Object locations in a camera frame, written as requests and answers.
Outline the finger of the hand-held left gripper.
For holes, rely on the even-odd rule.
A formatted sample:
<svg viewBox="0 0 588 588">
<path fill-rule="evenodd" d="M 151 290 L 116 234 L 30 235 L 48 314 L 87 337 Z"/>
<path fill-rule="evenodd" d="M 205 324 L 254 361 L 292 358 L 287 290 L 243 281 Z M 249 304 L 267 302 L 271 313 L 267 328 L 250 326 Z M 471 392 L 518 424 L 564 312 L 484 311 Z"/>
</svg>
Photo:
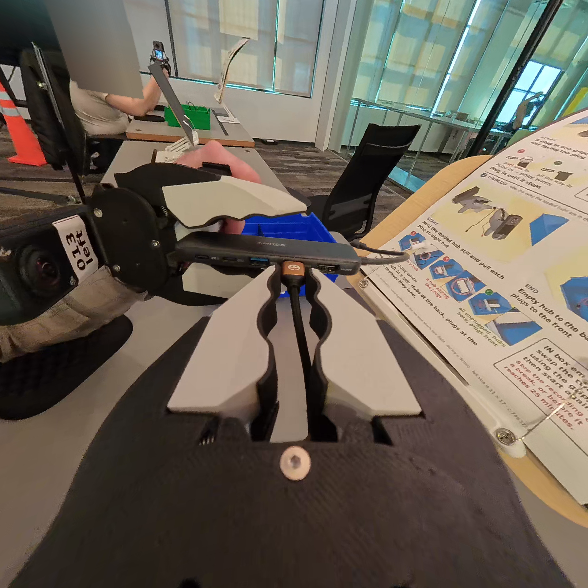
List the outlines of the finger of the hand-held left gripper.
<svg viewBox="0 0 588 588">
<path fill-rule="evenodd" d="M 229 299 L 251 283 L 263 270 L 227 274 L 212 266 L 190 266 L 182 275 L 184 292 Z"/>
<path fill-rule="evenodd" d="M 218 180 L 162 187 L 167 209 L 189 229 L 220 220 L 281 217 L 304 213 L 307 204 L 289 192 L 230 176 Z"/>
</svg>

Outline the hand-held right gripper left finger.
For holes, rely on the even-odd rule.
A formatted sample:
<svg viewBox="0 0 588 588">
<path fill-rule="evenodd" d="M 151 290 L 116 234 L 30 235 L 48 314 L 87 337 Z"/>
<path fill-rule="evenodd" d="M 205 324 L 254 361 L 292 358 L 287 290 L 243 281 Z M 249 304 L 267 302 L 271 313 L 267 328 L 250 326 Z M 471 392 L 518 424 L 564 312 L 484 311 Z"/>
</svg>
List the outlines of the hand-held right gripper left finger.
<svg viewBox="0 0 588 588">
<path fill-rule="evenodd" d="M 279 402 L 269 334 L 281 286 L 281 268 L 271 266 L 210 315 L 168 401 L 170 412 L 233 417 L 253 441 L 270 440 Z"/>
</svg>

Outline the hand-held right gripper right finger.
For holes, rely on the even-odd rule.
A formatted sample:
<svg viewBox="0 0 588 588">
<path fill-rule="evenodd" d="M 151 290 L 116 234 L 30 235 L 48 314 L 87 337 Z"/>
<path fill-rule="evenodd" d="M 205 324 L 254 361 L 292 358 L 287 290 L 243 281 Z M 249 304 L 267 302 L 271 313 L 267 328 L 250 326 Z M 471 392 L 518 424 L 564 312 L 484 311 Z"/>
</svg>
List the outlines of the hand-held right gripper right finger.
<svg viewBox="0 0 588 588">
<path fill-rule="evenodd" d="M 307 271 L 305 289 L 318 338 L 306 391 L 310 439 L 336 442 L 356 419 L 381 436 L 383 418 L 420 415 L 377 319 L 317 269 Z"/>
</svg>

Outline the black Anker USB hub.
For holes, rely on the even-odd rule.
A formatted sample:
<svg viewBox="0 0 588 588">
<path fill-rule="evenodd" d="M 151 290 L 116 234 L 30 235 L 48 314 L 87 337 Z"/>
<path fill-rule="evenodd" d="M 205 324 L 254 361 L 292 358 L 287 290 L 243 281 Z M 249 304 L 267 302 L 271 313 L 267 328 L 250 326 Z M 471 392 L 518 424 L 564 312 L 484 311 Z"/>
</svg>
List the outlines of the black Anker USB hub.
<svg viewBox="0 0 588 588">
<path fill-rule="evenodd" d="M 361 267 L 361 258 L 350 245 L 215 232 L 192 232 L 180 239 L 173 259 L 241 273 L 284 262 L 298 262 L 328 275 L 354 275 Z"/>
</svg>

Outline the blue plastic bin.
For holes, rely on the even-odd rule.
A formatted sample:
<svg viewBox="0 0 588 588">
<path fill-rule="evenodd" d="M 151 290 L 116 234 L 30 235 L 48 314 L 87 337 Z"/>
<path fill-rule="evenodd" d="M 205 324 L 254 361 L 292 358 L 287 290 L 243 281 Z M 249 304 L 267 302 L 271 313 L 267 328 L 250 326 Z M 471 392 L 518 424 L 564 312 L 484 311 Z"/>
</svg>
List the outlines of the blue plastic bin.
<svg viewBox="0 0 588 588">
<path fill-rule="evenodd" d="M 285 217 L 251 217 L 245 221 L 243 235 L 339 243 L 318 217 L 311 213 Z"/>
</svg>

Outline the black cable orange band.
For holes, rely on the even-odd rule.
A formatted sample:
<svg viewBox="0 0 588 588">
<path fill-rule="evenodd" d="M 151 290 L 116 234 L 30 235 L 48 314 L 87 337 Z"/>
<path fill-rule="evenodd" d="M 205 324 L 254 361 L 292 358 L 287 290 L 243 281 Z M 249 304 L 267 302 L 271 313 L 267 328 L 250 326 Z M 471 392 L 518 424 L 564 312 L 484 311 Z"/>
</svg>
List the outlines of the black cable orange band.
<svg viewBox="0 0 588 588">
<path fill-rule="evenodd" d="M 281 263 L 281 282 L 286 286 L 290 297 L 290 308 L 295 328 L 300 361 L 303 370 L 306 399 L 306 415 L 308 437 L 314 442 L 320 441 L 321 424 L 316 392 L 316 381 L 313 374 L 311 356 L 307 345 L 305 325 L 300 306 L 300 289 L 305 285 L 306 270 L 300 261 L 283 261 Z"/>
</svg>

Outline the person's left hand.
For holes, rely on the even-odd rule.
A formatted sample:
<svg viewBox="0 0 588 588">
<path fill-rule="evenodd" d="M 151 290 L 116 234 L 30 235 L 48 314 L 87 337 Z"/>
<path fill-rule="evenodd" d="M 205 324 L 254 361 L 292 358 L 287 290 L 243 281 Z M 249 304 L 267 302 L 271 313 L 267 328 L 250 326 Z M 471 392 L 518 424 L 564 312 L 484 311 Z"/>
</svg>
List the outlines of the person's left hand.
<svg viewBox="0 0 588 588">
<path fill-rule="evenodd" d="M 216 141 L 184 152 L 175 163 L 195 169 L 201 168 L 203 163 L 227 165 L 233 177 L 261 184 L 259 174 L 252 167 Z"/>
</svg>

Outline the wooden edged desk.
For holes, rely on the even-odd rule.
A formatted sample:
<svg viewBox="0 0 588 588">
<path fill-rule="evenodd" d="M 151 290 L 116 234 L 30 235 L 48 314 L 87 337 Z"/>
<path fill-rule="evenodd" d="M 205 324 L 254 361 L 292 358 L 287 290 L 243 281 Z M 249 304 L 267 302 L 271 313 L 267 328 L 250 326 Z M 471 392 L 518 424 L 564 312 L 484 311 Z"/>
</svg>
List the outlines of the wooden edged desk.
<svg viewBox="0 0 588 588">
<path fill-rule="evenodd" d="M 133 119 L 126 130 L 128 139 L 135 141 L 174 143 L 184 137 L 181 128 L 169 126 L 166 121 L 138 121 Z M 223 146 L 254 148 L 254 139 L 239 123 L 220 123 L 210 115 L 210 129 L 198 130 L 199 143 L 217 141 Z"/>
</svg>

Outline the green container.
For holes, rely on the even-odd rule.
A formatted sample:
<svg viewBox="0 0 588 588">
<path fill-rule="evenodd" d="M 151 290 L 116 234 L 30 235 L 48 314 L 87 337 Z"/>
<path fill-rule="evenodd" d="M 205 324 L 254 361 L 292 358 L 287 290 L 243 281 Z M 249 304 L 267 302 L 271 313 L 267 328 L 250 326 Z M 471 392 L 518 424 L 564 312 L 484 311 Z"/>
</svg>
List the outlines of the green container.
<svg viewBox="0 0 588 588">
<path fill-rule="evenodd" d="M 181 107 L 183 118 L 189 120 L 192 128 L 197 130 L 211 129 L 210 108 L 202 105 L 195 105 L 192 102 L 182 104 Z M 164 108 L 164 120 L 170 127 L 180 127 L 180 122 L 178 121 L 174 110 L 169 106 L 165 106 Z"/>
</svg>

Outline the orange traffic cone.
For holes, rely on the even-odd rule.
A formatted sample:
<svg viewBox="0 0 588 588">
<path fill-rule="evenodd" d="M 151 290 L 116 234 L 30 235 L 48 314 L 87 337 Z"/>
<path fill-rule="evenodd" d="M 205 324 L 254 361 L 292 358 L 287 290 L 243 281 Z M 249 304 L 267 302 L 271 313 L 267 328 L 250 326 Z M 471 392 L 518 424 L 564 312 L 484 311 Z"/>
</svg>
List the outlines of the orange traffic cone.
<svg viewBox="0 0 588 588">
<path fill-rule="evenodd" d="M 8 93 L 8 83 L 1 82 L 1 113 L 7 125 L 16 154 L 8 158 L 12 164 L 45 166 L 47 161 L 40 144 Z"/>
</svg>

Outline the black office chair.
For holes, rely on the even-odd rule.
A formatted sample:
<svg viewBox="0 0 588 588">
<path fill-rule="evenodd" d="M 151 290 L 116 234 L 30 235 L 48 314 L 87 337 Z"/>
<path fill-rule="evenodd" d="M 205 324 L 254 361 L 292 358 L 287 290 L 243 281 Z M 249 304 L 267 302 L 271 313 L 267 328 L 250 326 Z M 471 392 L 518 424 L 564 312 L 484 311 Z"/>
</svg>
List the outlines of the black office chair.
<svg viewBox="0 0 588 588">
<path fill-rule="evenodd" d="M 329 195 L 311 197 L 306 213 L 328 231 L 360 239 L 371 231 L 379 191 L 421 128 L 370 123 Z"/>
</svg>

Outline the instruction sheet on stand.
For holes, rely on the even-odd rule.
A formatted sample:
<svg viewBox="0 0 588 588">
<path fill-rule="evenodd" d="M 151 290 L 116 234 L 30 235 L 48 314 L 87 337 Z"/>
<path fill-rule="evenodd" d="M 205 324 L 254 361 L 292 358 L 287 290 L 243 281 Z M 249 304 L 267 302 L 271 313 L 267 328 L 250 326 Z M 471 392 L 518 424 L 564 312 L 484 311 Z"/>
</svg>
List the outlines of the instruction sheet on stand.
<svg viewBox="0 0 588 588">
<path fill-rule="evenodd" d="M 489 158 L 473 156 L 450 164 L 438 172 L 368 233 L 364 239 L 366 245 L 380 247 L 392 239 Z M 375 286 L 364 284 L 363 276 L 352 276 L 348 281 L 360 301 L 366 304 L 376 318 L 388 323 L 418 351 L 455 388 L 477 417 L 486 416 L 487 410 L 474 397 L 472 388 L 392 303 L 380 301 L 382 296 Z M 587 508 L 575 501 L 532 452 L 521 458 L 513 458 L 498 445 L 495 445 L 495 449 L 513 477 L 518 491 L 525 488 L 520 494 L 525 508 L 529 504 L 528 496 L 533 494 L 536 500 L 545 505 L 545 509 L 551 509 L 572 523 L 587 528 Z"/>
</svg>

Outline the black pole stand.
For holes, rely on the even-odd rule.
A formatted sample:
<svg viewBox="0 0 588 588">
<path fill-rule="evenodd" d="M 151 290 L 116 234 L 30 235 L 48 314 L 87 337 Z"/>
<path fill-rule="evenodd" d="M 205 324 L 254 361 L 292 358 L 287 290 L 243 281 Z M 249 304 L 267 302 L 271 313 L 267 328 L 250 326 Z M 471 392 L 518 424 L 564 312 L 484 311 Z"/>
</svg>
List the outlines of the black pole stand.
<svg viewBox="0 0 588 588">
<path fill-rule="evenodd" d="M 512 70 L 510 71 L 504 85 L 497 95 L 489 113 L 484 120 L 481 128 L 478 130 L 477 136 L 472 142 L 469 150 L 467 151 L 466 157 L 476 156 L 483 148 L 484 142 L 493 129 L 494 123 L 497 120 L 498 115 L 504 107 L 510 93 L 514 90 L 516 83 L 518 82 L 521 73 L 525 69 L 527 63 L 536 51 L 536 48 L 540 44 L 541 39 L 545 35 L 549 26 L 555 18 L 557 11 L 562 6 L 563 1 L 548 1 L 546 7 L 542 11 L 540 17 L 537 20 L 535 27 L 530 33 L 525 46 L 523 47 L 518 59 L 515 61 Z"/>
</svg>

